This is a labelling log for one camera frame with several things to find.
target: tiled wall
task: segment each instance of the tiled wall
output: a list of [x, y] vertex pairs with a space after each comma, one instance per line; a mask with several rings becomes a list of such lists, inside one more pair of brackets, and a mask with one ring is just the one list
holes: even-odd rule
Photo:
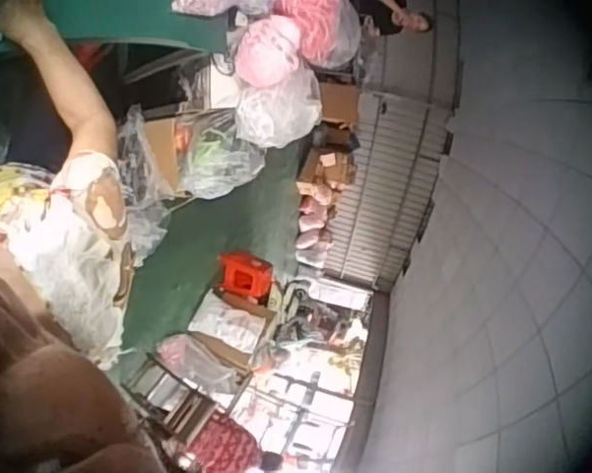
[[540, 0], [462, 0], [461, 15], [454, 145], [392, 294], [361, 471], [568, 471], [592, 443], [583, 44]]

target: stool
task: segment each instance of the stool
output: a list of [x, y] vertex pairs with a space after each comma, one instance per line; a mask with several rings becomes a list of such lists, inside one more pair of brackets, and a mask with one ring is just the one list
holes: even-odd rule
[[224, 253], [219, 258], [224, 266], [221, 289], [244, 298], [261, 299], [272, 286], [273, 266], [246, 251]]

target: wooden chair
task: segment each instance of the wooden chair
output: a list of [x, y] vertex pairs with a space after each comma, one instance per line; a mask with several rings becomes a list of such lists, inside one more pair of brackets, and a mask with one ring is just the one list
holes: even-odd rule
[[[147, 355], [145, 363], [122, 387], [144, 417], [183, 444], [190, 444], [197, 437], [217, 409], [214, 400], [190, 386], [152, 354]], [[161, 398], [166, 399], [167, 388], [168, 400], [173, 399], [168, 411], [155, 398], [158, 390], [164, 390]]]

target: red cloth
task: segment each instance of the red cloth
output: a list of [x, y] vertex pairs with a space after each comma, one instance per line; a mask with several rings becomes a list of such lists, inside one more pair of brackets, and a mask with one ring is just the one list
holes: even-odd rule
[[213, 414], [187, 451], [201, 463], [202, 473], [245, 473], [260, 465], [263, 454], [254, 436], [221, 412]]

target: green floor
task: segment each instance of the green floor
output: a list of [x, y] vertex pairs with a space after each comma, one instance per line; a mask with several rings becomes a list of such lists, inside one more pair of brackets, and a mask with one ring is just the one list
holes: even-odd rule
[[279, 275], [295, 272], [301, 146], [273, 150], [249, 184], [215, 201], [191, 202], [173, 214], [162, 245], [136, 273], [123, 340], [124, 348], [137, 352], [121, 358], [113, 378], [126, 378], [145, 351], [188, 325], [223, 251], [247, 249], [270, 261]]

